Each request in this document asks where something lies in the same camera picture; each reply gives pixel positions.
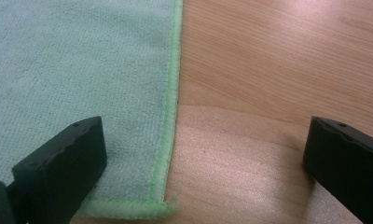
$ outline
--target light blue cloth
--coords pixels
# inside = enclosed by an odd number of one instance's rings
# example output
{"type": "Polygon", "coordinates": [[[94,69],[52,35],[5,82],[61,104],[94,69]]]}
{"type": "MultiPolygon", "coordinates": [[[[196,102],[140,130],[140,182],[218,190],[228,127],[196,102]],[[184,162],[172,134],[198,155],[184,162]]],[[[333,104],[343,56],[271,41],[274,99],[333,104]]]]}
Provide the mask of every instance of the light blue cloth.
{"type": "Polygon", "coordinates": [[[171,213],[181,10],[181,0],[0,0],[0,180],[69,124],[102,116],[108,166],[80,213],[171,213]]]}

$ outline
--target table surface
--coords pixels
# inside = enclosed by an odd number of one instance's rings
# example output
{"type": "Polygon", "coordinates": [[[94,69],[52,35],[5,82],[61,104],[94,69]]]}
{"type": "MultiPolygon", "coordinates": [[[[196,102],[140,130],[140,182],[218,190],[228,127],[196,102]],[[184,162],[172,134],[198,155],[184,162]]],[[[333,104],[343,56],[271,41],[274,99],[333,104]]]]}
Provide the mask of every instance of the table surface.
{"type": "Polygon", "coordinates": [[[72,223],[361,223],[302,168],[312,115],[373,136],[373,1],[185,0],[178,211],[72,223]]]}

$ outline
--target clamp jaw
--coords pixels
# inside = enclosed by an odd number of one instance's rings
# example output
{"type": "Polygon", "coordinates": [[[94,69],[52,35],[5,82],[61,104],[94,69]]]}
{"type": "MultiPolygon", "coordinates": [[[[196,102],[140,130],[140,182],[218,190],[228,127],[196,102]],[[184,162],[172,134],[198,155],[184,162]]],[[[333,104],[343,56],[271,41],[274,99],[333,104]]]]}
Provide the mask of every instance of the clamp jaw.
{"type": "Polygon", "coordinates": [[[313,117],[305,169],[364,223],[373,223],[373,138],[331,119],[313,117]]]}
{"type": "Polygon", "coordinates": [[[0,182],[0,223],[68,223],[106,160],[101,117],[68,126],[12,168],[14,182],[0,182]]]}

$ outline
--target green cloth edge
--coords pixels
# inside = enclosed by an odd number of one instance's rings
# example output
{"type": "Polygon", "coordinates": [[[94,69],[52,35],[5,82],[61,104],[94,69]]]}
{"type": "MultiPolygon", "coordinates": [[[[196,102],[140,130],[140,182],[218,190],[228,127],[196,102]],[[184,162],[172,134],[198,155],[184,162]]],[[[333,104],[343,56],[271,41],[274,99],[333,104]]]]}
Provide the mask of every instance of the green cloth edge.
{"type": "Polygon", "coordinates": [[[159,149],[156,155],[147,201],[119,201],[112,199],[86,199],[76,213],[83,217],[110,217],[125,219],[157,219],[175,211],[173,203],[164,202],[167,174],[173,152],[175,119],[180,72],[180,41],[183,0],[173,0],[173,18],[170,31],[168,82],[163,103],[162,123],[159,131],[159,149]]]}

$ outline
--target wooden table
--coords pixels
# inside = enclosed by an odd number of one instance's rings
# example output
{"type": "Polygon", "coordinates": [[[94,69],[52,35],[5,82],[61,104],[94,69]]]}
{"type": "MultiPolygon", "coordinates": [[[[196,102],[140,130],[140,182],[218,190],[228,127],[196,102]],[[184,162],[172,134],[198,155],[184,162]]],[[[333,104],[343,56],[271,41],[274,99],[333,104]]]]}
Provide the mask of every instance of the wooden table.
{"type": "Polygon", "coordinates": [[[360,223],[302,169],[312,115],[373,136],[373,1],[185,0],[176,140],[159,221],[360,223]]]}

